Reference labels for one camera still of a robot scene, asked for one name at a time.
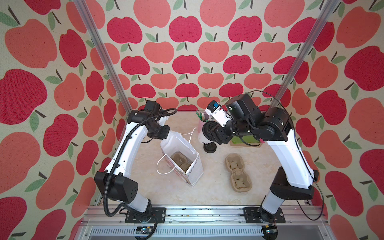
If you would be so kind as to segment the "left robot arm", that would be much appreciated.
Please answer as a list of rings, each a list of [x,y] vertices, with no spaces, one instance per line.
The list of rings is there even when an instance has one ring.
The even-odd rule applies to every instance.
[[[142,110],[128,114],[121,142],[109,165],[98,171],[95,183],[103,198],[106,216],[115,216],[122,208],[132,212],[142,221],[153,218],[152,202],[139,193],[139,185],[132,180],[134,160],[145,137],[165,140],[170,127],[165,124],[168,117],[177,113],[176,108],[163,109],[155,101],[147,101]]]

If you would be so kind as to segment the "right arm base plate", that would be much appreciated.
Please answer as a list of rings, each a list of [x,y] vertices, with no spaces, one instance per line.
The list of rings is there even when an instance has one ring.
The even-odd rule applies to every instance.
[[[281,208],[278,208],[275,214],[271,214],[264,209],[259,210],[259,207],[248,207],[243,208],[243,215],[247,224],[286,223],[286,219]]]

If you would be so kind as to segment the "black coffee cup lid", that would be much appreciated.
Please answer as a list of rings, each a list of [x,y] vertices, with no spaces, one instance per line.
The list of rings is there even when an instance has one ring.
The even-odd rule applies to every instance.
[[[217,129],[220,126],[221,125],[215,121],[205,122],[202,128],[204,137],[211,142],[215,142],[216,141],[215,129]]]

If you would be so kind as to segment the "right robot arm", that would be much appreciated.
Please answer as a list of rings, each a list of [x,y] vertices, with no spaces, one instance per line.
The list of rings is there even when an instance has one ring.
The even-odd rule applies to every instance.
[[[233,137],[263,140],[277,155],[279,167],[270,190],[258,209],[264,223],[273,223],[286,200],[312,200],[319,172],[311,169],[297,139],[294,123],[284,107],[262,112],[248,94],[237,95],[224,106],[211,101],[205,112],[212,118],[202,128],[205,146],[228,144]]]

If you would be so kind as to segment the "white patterned gift bag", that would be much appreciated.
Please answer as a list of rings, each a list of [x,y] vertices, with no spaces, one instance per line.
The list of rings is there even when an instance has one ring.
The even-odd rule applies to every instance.
[[[201,155],[191,144],[194,132],[181,134],[169,131],[166,139],[161,141],[163,156],[158,160],[156,170],[159,175],[175,173],[187,185],[194,187],[204,173]],[[165,161],[170,170],[159,171],[159,163]]]

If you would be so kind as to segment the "single cardboard cup carrier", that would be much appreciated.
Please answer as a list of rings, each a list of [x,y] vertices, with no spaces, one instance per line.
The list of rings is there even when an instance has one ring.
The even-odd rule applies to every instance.
[[[186,172],[192,164],[192,161],[180,152],[174,153],[171,158],[184,172]]]

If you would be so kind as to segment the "white paper coffee cup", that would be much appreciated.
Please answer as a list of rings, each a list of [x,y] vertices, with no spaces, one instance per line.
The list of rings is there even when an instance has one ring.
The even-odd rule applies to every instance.
[[[209,144],[209,143],[211,143],[211,141],[209,141],[208,139],[206,139],[206,138],[204,137],[203,132],[202,132],[202,129],[201,129],[200,132],[199,132],[198,139],[199,139],[199,141],[200,141],[202,144]]]

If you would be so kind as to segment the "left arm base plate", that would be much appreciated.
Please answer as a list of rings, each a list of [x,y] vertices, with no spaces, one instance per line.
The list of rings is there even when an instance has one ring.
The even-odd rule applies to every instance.
[[[136,210],[128,210],[125,223],[127,224],[163,224],[166,217],[166,208],[152,208],[150,213],[141,213]]]

